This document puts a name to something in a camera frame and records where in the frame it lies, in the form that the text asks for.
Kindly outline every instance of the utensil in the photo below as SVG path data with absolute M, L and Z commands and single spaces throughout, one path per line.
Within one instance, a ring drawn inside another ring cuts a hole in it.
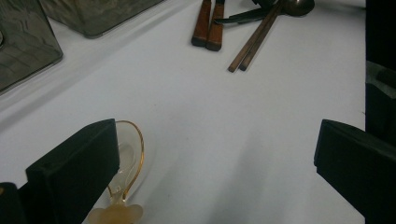
M 256 8 L 247 12 L 239 13 L 230 16 L 227 19 L 215 19 L 216 23 L 228 24 L 228 23 L 245 23 L 249 21 L 262 20 L 268 15 L 272 7 L 268 8 Z
M 143 216 L 143 208 L 138 204 L 126 206 L 128 193 L 135 183 L 143 166 L 144 141 L 139 128 L 132 122 L 116 122 L 119 142 L 120 169 L 113 177 L 107 189 L 110 194 L 110 206 L 106 209 L 95 208 L 88 215 L 90 224 L 131 224 Z
M 259 38 L 260 33 L 262 30 L 265 28 L 266 24 L 271 20 L 271 15 L 274 14 L 277 11 L 277 8 L 280 7 L 280 3 L 283 0 L 279 0 L 274 7 L 271 8 L 270 13 L 268 14 L 267 17 L 262 20 L 260 23 L 259 27 L 254 31 L 253 35 L 248 39 L 247 43 L 244 45 L 244 47 L 241 48 L 239 53 L 236 55 L 236 57 L 233 59 L 233 62 L 230 64 L 228 67 L 228 71 L 234 72 L 236 68 L 239 66 L 239 64 L 244 60 L 245 56 L 248 54 L 249 50 L 251 47 L 254 45 L 256 40 Z
M 204 0 L 198 14 L 197 23 L 195 24 L 194 33 L 191 43 L 197 47 L 205 47 L 207 34 L 209 31 L 210 9 L 212 7 L 211 0 Z
M 206 41 L 206 48 L 209 50 L 219 51 L 221 49 L 223 25 L 215 23 L 215 19 L 224 17 L 224 2 L 225 0 L 216 0 L 215 8 L 213 9 L 212 22 L 210 23 L 209 35 Z
M 233 72 L 238 66 L 242 71 L 245 71 L 248 68 L 248 65 L 250 64 L 281 10 L 290 16 L 300 17 L 308 14 L 312 9 L 314 9 L 314 7 L 314 0 L 278 0 L 269 14 L 264 18 L 264 20 L 262 20 L 259 27 L 247 41 L 246 45 L 235 57 L 228 70 Z
M 315 7 L 314 0 L 287 0 L 283 4 L 281 3 L 281 7 L 277 9 L 273 18 L 271 18 L 271 20 L 266 25 L 265 29 L 260 33 L 259 38 L 257 39 L 257 41 L 254 43 L 254 45 L 252 46 L 252 48 L 244 58 L 244 61 L 242 61 L 241 64 L 239 65 L 239 69 L 241 69 L 242 71 L 247 70 L 250 62 L 253 60 L 254 55 L 256 54 L 257 50 L 262 44 L 264 38 L 267 36 L 269 30 L 271 29 L 271 26 L 274 24 L 274 21 L 276 20 L 276 17 L 279 15 L 281 9 L 284 9 L 285 13 L 290 16 L 299 17 L 308 14 L 312 9 L 314 9 L 314 7 Z

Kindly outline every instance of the clear glass box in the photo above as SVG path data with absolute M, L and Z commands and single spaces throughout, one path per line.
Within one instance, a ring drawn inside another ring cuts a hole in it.
M 88 38 L 96 38 L 161 1 L 41 0 L 41 5 L 49 17 Z
M 62 57 L 38 0 L 0 0 L 0 91 Z

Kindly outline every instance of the gold rim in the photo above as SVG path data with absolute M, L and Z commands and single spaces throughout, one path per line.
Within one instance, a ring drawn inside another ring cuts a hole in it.
M 137 167 L 137 171 L 136 174 L 134 174 L 134 178 L 132 179 L 132 181 L 128 184 L 128 186 L 125 188 L 124 192 L 122 193 L 122 200 L 125 201 L 126 200 L 126 196 L 129 193 L 129 190 L 131 189 L 132 184 L 136 181 L 137 177 L 140 174 L 140 171 L 142 170 L 142 166 L 143 166 L 143 161 L 145 159 L 145 143 L 143 141 L 143 134 L 142 132 L 140 132 L 139 127 L 137 127 L 137 125 L 135 125 L 134 123 L 132 123 L 129 120 L 118 120 L 116 121 L 116 123 L 129 123 L 132 126 L 134 126 L 134 128 L 137 130 L 137 133 L 139 134 L 139 138 L 140 138 L 140 146 L 142 147 L 142 153 L 140 156 L 140 163 L 139 163 L 139 167 Z M 111 188 L 110 186 L 107 186 L 108 192 L 110 193 L 110 197 L 113 198 L 113 192 L 111 192 Z

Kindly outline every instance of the glass dish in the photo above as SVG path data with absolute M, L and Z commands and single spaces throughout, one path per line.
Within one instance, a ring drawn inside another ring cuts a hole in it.
M 96 38 L 161 1 L 41 0 L 41 5 L 49 17 L 88 38 Z
M 62 57 L 37 0 L 0 0 L 0 91 Z
M 119 142 L 120 169 L 108 185 L 110 204 L 105 208 L 94 208 L 85 223 L 136 223 L 143 216 L 138 204 L 127 206 L 126 201 L 139 186 L 137 177 L 144 161 L 144 141 L 139 128 L 132 122 L 116 122 Z

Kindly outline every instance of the wooden handle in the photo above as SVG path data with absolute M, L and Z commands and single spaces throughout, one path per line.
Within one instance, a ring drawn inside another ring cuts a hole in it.
M 259 37 L 257 38 L 256 42 L 253 44 L 251 49 L 248 51 L 246 57 L 244 58 L 244 61 L 239 64 L 239 69 L 242 71 L 246 71 L 248 66 L 250 65 L 250 62 L 253 60 L 254 55 L 256 54 L 257 50 L 259 49 L 260 45 L 262 44 L 262 41 L 264 38 L 267 36 L 268 32 L 271 29 L 271 26 L 274 24 L 274 21 L 276 20 L 277 15 L 279 15 L 280 10 L 283 7 L 283 1 L 279 0 L 277 5 L 275 6 L 275 10 L 273 14 L 268 15 L 270 17 L 270 20 L 268 23 L 265 24 L 265 26 L 262 29 L 262 32 L 259 34 Z
M 209 30 L 210 9 L 212 2 L 204 0 L 201 5 L 201 10 L 198 14 L 197 23 L 195 24 L 194 34 L 192 35 L 191 43 L 197 47 L 205 47 L 207 34 Z
M 219 51 L 221 49 L 223 25 L 215 23 L 215 19 L 222 18 L 224 18 L 224 4 L 216 3 L 210 24 L 209 36 L 206 41 L 206 48 L 209 50 Z
M 271 8 L 271 11 L 268 13 L 268 15 L 262 20 L 260 23 L 259 27 L 257 27 L 256 31 L 254 31 L 253 35 L 250 36 L 248 39 L 247 43 L 245 44 L 244 47 L 241 48 L 239 53 L 236 55 L 236 57 L 233 59 L 233 62 L 230 64 L 228 67 L 228 71 L 234 72 L 236 68 L 239 66 L 239 64 L 244 60 L 245 56 L 249 52 L 249 50 L 252 48 L 254 43 L 257 41 L 257 39 L 260 36 L 260 33 L 262 30 L 265 28 L 266 24 L 271 20 L 272 16 L 276 12 L 276 6 Z

